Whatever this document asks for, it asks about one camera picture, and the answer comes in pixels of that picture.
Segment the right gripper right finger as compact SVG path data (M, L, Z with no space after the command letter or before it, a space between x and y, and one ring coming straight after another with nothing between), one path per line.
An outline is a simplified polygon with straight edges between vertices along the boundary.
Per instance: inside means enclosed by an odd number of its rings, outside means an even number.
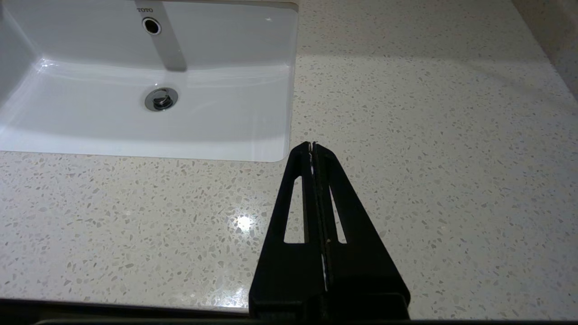
M339 160L320 144L315 144L315 183L328 290L409 297Z

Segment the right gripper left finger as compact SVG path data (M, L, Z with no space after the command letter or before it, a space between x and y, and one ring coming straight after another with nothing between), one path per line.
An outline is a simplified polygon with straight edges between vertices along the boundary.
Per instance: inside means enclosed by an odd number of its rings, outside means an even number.
M269 222L250 298L310 298L326 289L321 223L312 176L311 144L291 150ZM301 178L304 243L284 240L294 184Z

